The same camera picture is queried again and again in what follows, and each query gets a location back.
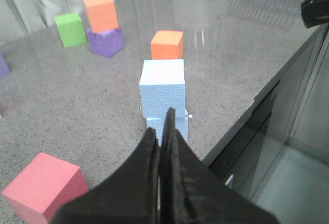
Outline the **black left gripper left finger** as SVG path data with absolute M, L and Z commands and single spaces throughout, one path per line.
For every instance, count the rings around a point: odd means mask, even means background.
M 159 159 L 155 130 L 148 128 L 113 174 L 61 206 L 51 223 L 157 223 Z

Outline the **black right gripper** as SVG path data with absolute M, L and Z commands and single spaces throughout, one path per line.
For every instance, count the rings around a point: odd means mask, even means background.
M 304 26 L 310 28 L 328 23 L 328 9 L 328 0 L 304 0 L 301 3 Z

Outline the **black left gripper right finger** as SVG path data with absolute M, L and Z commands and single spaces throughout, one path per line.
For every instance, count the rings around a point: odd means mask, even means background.
M 226 187 L 193 153 L 169 108 L 160 159 L 161 223 L 278 223 Z

